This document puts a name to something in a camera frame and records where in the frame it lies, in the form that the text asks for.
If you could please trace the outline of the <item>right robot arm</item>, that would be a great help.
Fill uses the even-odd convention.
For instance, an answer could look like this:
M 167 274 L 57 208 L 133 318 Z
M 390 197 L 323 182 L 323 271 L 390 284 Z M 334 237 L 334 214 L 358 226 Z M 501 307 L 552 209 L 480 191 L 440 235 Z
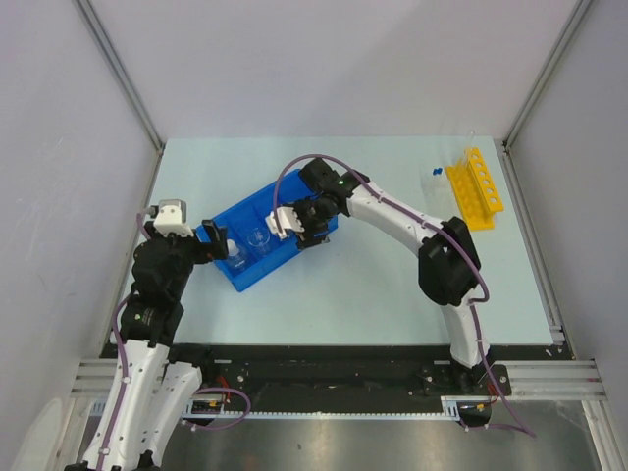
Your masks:
M 466 223 L 421 213 L 376 187 L 368 177 L 347 167 L 332 169 L 331 156 L 309 154 L 297 159 L 306 165 L 298 172 L 311 196 L 288 205 L 294 220 L 289 230 L 301 250 L 324 243 L 328 225 L 338 215 L 365 222 L 400 242 L 416 256 L 418 285 L 442 309 L 450 340 L 454 385 L 476 393 L 489 378 L 490 344 L 481 334 L 477 305 L 490 292 Z

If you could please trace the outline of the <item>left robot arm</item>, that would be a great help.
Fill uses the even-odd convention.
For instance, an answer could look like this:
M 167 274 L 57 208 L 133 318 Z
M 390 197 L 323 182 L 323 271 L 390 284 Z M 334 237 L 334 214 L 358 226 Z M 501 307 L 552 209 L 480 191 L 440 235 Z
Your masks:
M 118 358 L 98 428 L 73 470 L 158 470 L 195 392 L 217 380 L 209 348 L 175 346 L 182 297 L 197 265 L 224 260 L 227 230 L 205 220 L 177 235 L 151 223 L 133 253 L 131 291 L 114 312 Z

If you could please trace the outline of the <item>stoppered round glass flask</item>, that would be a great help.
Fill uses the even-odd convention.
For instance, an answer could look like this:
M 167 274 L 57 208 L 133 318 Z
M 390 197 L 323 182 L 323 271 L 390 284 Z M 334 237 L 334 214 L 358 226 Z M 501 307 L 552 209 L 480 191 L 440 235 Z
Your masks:
M 240 273 L 246 268 L 246 254 L 245 251 L 233 240 L 227 240 L 228 258 L 226 263 L 230 267 L 230 270 L 235 273 Z

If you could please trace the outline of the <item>clear glass flask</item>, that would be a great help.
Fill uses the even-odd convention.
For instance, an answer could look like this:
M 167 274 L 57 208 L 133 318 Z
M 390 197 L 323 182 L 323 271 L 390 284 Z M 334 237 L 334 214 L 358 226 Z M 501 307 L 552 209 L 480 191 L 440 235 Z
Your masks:
M 272 250 L 270 233 L 266 227 L 252 228 L 247 233 L 246 240 L 252 252 L 258 258 L 267 256 Z

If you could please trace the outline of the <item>clear plastic well plate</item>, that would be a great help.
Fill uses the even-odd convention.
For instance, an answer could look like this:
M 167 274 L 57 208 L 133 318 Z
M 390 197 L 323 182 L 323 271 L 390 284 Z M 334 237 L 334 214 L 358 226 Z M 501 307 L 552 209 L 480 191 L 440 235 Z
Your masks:
M 450 181 L 445 174 L 433 176 L 433 170 L 443 167 L 428 167 L 420 174 L 420 187 L 423 192 L 426 212 L 430 215 L 447 221 L 452 216 L 459 216 Z

